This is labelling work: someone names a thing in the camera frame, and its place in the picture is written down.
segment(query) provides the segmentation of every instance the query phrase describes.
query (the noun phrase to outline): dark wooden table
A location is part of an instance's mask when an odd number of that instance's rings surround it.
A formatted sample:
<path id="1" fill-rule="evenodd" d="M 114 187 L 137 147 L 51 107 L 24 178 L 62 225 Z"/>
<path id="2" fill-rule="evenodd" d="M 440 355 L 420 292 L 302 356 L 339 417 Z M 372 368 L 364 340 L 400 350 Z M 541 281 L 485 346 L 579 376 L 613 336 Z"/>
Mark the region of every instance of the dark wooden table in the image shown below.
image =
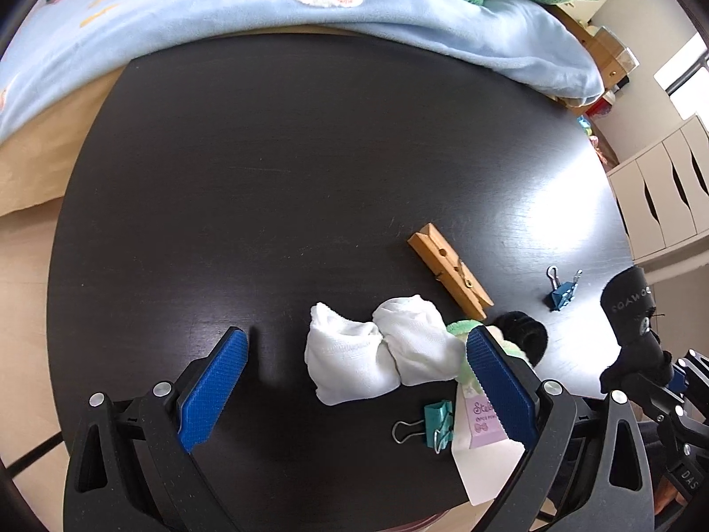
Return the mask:
<path id="1" fill-rule="evenodd" d="M 66 439 L 88 397 L 144 394 L 229 325 L 249 363 L 195 458 L 248 532 L 368 532 L 467 500 L 448 452 L 390 429 L 455 382 L 327 407 L 303 361 L 318 301 L 366 321 L 420 293 L 463 315 L 406 244 L 434 222 L 598 395 L 618 346 L 598 305 L 630 266 L 616 203 L 572 115 L 489 70 L 365 37 L 259 35 L 131 62 L 86 138 L 52 252 L 47 334 Z M 561 313 L 545 271 L 584 269 Z"/>

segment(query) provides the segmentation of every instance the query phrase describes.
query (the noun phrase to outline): bed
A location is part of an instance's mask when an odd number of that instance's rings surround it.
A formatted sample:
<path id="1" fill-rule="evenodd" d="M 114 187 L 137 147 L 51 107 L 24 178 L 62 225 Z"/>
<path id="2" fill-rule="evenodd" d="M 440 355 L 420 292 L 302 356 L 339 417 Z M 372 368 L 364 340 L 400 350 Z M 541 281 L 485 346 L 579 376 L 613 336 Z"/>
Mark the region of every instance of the bed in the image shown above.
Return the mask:
<path id="1" fill-rule="evenodd" d="M 63 195 L 91 123 L 131 59 L 203 38 L 273 31 L 390 39 L 577 106 L 604 91 L 577 38 L 529 0 L 486 0 L 484 7 L 462 0 L 42 0 L 0 61 L 0 215 Z"/>

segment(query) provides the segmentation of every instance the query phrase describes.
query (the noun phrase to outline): pink label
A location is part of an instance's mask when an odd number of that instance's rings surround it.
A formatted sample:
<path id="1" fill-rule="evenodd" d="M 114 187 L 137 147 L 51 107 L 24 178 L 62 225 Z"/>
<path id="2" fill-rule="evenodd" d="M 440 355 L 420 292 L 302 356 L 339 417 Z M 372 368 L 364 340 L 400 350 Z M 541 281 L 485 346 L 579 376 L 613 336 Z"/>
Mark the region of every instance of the pink label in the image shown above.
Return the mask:
<path id="1" fill-rule="evenodd" d="M 487 446 L 506 440 L 507 434 L 485 394 L 476 394 L 465 399 L 465 409 L 470 425 L 470 448 Z"/>

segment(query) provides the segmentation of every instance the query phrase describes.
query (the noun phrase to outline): wooden clothespin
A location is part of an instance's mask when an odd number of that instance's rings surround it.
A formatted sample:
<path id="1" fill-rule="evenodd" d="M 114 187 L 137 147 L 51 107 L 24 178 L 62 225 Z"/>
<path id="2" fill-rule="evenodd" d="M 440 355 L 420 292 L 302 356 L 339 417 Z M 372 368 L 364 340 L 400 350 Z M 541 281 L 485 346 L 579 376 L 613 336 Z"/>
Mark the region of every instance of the wooden clothespin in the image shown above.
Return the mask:
<path id="1" fill-rule="evenodd" d="M 490 296 L 435 225 L 426 224 L 414 233 L 409 238 L 409 245 L 431 268 L 466 316 L 480 321 L 486 318 L 485 308 L 494 305 Z"/>

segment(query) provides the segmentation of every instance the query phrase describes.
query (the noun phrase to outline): white cloth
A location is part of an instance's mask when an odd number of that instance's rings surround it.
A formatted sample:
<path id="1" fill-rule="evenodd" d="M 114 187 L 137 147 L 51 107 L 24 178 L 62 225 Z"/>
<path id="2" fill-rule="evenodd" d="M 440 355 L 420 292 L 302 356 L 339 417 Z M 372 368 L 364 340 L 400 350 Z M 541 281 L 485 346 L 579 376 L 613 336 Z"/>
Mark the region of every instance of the white cloth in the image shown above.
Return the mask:
<path id="1" fill-rule="evenodd" d="M 305 361 L 321 402 L 376 398 L 399 386 L 396 363 L 372 322 L 346 320 L 323 303 L 311 308 L 311 318 Z"/>
<path id="2" fill-rule="evenodd" d="M 436 307 L 418 294 L 387 300 L 372 319 L 384 335 L 405 386 L 451 380 L 460 372 L 465 344 L 446 331 Z"/>

